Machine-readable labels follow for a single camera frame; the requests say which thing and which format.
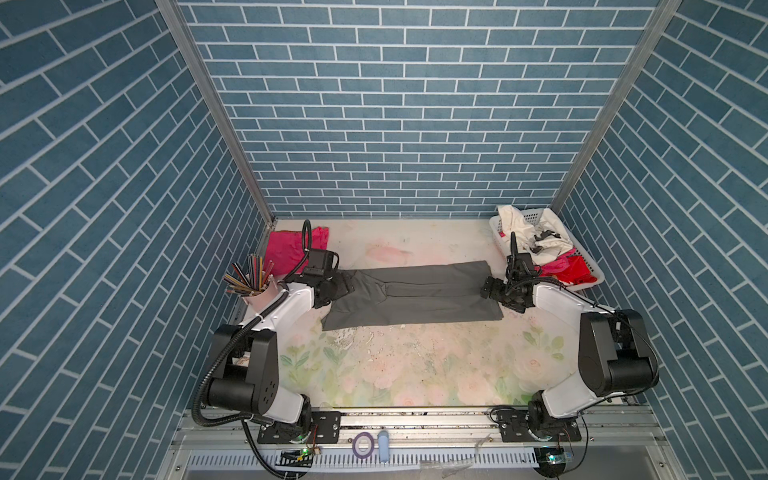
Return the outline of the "white plastic laundry basket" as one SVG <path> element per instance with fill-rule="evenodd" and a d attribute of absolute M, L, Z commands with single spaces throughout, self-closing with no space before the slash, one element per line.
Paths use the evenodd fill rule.
<path fill-rule="evenodd" d="M 528 220 L 535 220 L 543 209 L 544 208 L 538 208 L 538 209 L 527 209 L 527 210 L 521 210 L 521 211 L 525 214 L 525 216 L 527 217 Z M 493 216 L 489 220 L 489 225 L 490 225 L 490 229 L 491 229 L 491 236 L 492 236 L 493 240 L 494 240 L 494 234 L 492 233 L 491 223 L 496 220 L 497 216 L 498 216 L 498 213 L 497 213 L 496 216 Z M 579 255 L 579 256 L 582 256 L 584 258 L 584 260 L 586 261 L 586 263 L 587 263 L 589 269 L 591 270 L 592 274 L 597 278 L 597 281 L 595 283 L 587 283 L 587 284 L 583 284 L 583 285 L 568 285 L 568 284 L 566 284 L 568 286 L 568 288 L 570 290 L 572 290 L 572 291 L 578 291 L 578 290 L 584 290 L 584 289 L 587 289 L 587 288 L 591 288 L 591 287 L 593 287 L 595 285 L 598 285 L 598 284 L 602 283 L 604 281 L 605 275 L 603 274 L 602 270 L 597 266 L 596 261 L 587 252 L 586 248 L 579 242 L 579 240 L 576 238 L 576 236 L 566 226 L 565 226 L 565 228 L 568 230 L 568 233 L 570 234 L 570 237 L 571 237 L 572 241 L 574 242 L 574 245 L 575 245 L 575 249 L 574 249 L 575 250 L 575 255 Z M 514 240 L 515 240 L 515 237 L 512 237 L 512 240 L 511 240 L 512 247 L 516 246 L 513 243 Z M 541 270 L 540 270 L 540 266 L 539 265 L 535 265 L 535 268 L 536 268 L 536 270 L 539 273 L 542 273 Z"/>

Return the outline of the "grey t shirt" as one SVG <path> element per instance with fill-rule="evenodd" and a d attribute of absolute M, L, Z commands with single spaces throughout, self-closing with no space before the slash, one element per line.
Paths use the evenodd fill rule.
<path fill-rule="evenodd" d="M 485 261 L 351 270 L 348 292 L 331 302 L 322 329 L 499 321 L 499 304 L 481 296 Z"/>

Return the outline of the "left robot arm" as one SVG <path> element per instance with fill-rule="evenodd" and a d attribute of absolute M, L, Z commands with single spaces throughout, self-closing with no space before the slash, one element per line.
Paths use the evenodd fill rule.
<path fill-rule="evenodd" d="M 193 395 L 191 415 L 198 425 L 251 421 L 275 424 L 297 437 L 309 431 L 309 398 L 280 385 L 278 333 L 351 288 L 333 251 L 309 248 L 300 263 L 302 272 L 268 281 L 255 297 L 250 320 L 214 332 L 207 371 Z"/>

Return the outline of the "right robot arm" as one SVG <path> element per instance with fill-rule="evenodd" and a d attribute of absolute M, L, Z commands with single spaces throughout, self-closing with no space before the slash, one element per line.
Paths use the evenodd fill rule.
<path fill-rule="evenodd" d="M 564 429 L 590 407 L 641 394 L 659 381 L 658 355 L 637 311 L 584 298 L 556 278 L 536 274 L 525 255 L 510 254 L 506 278 L 487 278 L 481 295 L 518 313 L 540 308 L 577 330 L 577 371 L 528 403 L 528 428 L 537 437 Z"/>

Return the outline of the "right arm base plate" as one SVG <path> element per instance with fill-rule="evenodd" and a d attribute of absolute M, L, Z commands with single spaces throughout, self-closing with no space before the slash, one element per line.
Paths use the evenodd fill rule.
<path fill-rule="evenodd" d="M 503 442 L 578 442 L 582 440 L 577 418 L 554 418 L 546 411 L 496 406 L 487 412 Z"/>

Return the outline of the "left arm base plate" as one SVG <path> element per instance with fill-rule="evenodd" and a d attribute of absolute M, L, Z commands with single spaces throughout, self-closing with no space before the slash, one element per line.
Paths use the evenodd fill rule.
<path fill-rule="evenodd" d="M 275 422 L 262 427 L 257 441 L 261 445 L 337 444 L 341 417 L 339 411 L 310 409 L 303 412 L 296 423 Z"/>

